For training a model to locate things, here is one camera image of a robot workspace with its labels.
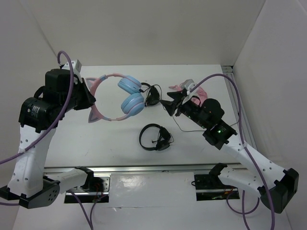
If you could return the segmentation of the pink blue cat-ear headphones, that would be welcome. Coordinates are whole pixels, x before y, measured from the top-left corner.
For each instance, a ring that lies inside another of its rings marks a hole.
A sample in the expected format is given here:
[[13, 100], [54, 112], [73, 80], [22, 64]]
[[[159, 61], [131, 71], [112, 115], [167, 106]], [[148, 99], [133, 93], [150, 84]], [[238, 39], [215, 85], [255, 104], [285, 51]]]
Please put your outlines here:
[[108, 118], [102, 113], [100, 113], [96, 105], [93, 104], [91, 106], [91, 111], [88, 117], [89, 123], [94, 123], [99, 120], [106, 120], [109, 122], [123, 121], [131, 116], [137, 115], [145, 107], [144, 97], [141, 94], [142, 84], [137, 79], [129, 75], [113, 73], [109, 75], [103, 75], [99, 78], [86, 78], [85, 82], [89, 88], [91, 95], [95, 96], [96, 90], [98, 89], [99, 85], [110, 77], [120, 78], [120, 81], [118, 82], [118, 87], [129, 94], [129, 96], [122, 102], [120, 107], [124, 115], [115, 119]]

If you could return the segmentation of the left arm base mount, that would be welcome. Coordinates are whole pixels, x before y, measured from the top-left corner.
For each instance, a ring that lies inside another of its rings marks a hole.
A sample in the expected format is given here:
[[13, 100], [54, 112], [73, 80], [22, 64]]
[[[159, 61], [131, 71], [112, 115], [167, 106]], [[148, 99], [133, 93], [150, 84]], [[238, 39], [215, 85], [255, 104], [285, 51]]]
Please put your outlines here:
[[72, 190], [83, 204], [91, 204], [99, 198], [99, 203], [108, 203], [110, 182], [110, 173], [94, 172], [94, 177], [86, 188], [74, 185], [69, 190]]

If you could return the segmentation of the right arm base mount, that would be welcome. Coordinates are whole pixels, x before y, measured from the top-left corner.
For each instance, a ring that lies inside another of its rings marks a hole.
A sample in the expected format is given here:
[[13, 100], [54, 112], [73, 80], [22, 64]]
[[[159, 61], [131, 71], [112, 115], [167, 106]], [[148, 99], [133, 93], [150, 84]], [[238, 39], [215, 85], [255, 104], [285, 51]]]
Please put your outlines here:
[[236, 187], [224, 185], [210, 174], [195, 174], [191, 185], [196, 189], [197, 201], [226, 200], [229, 195], [229, 199], [240, 199]]

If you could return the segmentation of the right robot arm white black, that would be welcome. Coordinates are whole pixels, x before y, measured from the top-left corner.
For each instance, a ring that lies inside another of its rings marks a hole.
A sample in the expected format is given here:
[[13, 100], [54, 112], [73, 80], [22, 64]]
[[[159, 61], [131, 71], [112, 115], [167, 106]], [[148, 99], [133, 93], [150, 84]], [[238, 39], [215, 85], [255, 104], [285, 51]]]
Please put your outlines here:
[[275, 164], [248, 143], [243, 143], [236, 130], [222, 120], [224, 110], [216, 99], [209, 98], [197, 105], [191, 100], [183, 102], [183, 91], [169, 92], [168, 96], [172, 101], [162, 100], [161, 104], [170, 116], [185, 115], [204, 128], [203, 136], [210, 145], [248, 169], [248, 172], [240, 172], [218, 163], [210, 172], [211, 186], [231, 185], [248, 191], [260, 198], [268, 209], [281, 214], [297, 192], [298, 172]]

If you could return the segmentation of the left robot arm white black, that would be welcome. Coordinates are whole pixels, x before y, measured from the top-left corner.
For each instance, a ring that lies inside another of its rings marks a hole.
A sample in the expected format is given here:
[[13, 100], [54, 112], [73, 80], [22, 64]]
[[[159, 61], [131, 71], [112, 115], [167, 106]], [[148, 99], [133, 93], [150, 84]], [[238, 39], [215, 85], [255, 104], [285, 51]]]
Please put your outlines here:
[[77, 166], [68, 172], [44, 175], [44, 166], [51, 140], [59, 121], [70, 110], [87, 109], [94, 104], [79, 70], [52, 69], [45, 74], [45, 85], [24, 101], [21, 107], [20, 146], [16, 165], [8, 185], [0, 189], [6, 200], [17, 200], [26, 209], [47, 207], [59, 194], [79, 187], [102, 193], [104, 181], [86, 167]]

